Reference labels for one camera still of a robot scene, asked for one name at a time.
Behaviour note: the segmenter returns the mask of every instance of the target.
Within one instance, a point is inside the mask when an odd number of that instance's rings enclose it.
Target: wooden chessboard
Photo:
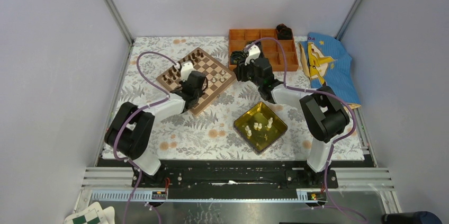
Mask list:
[[[190,111],[198,115],[209,106],[215,98],[226,90],[236,79],[236,75],[225,65],[213,58],[201,48],[196,48],[187,56],[179,60],[182,64],[186,61],[193,63],[193,68],[206,75],[208,88],[200,97],[198,103]],[[167,90],[172,91],[180,86],[181,74],[174,67],[160,74],[156,80]]]

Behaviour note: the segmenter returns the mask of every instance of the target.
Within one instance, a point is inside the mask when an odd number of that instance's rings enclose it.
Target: floral tablecloth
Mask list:
[[[137,56],[144,51],[156,51],[179,60],[200,47],[223,64],[228,62],[226,37],[142,37],[137,38],[115,112],[121,104],[131,102],[143,106],[164,97],[164,94],[146,83],[136,68]],[[140,59],[143,73],[154,81],[170,63],[162,57],[146,55]],[[275,72],[282,80],[282,73]],[[287,84],[310,87],[301,69],[288,72]],[[251,160],[305,160],[312,145],[306,121],[301,111],[286,105],[266,103],[287,125],[285,135],[263,154],[256,155],[234,131],[233,122],[251,107],[262,101],[251,82],[234,82],[197,117],[190,112],[174,115],[154,124],[148,149],[160,159],[251,159]],[[350,131],[352,121],[346,131]],[[113,159],[112,148],[105,144],[102,157]],[[335,144],[332,159],[363,160],[360,140],[355,132]]]

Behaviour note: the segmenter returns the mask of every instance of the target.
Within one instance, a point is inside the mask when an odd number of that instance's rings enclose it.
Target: square metal tray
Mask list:
[[[273,123],[271,128],[268,129],[267,124],[271,117]],[[255,122],[262,124],[261,130],[254,129]],[[252,132],[250,137],[247,136],[246,126],[249,126]],[[287,124],[263,102],[259,102],[234,122],[234,129],[258,155],[284,135],[287,128]]]

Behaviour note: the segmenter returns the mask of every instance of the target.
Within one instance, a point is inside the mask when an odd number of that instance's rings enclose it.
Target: chess piece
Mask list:
[[[269,120],[268,120],[268,124],[267,124],[267,128],[271,128],[271,124],[273,123],[273,118],[271,117]]]

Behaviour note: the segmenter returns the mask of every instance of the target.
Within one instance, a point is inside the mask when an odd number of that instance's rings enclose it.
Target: wooden box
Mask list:
[[[242,51],[248,41],[263,37],[277,39],[276,29],[230,29],[229,30],[229,56],[233,51]],[[285,51],[287,60],[287,71],[297,71],[299,68],[296,44],[294,40],[279,40]],[[282,51],[273,40],[262,41],[262,52],[270,60],[273,71],[284,71],[284,59]],[[229,69],[233,70],[236,65],[228,61]]]

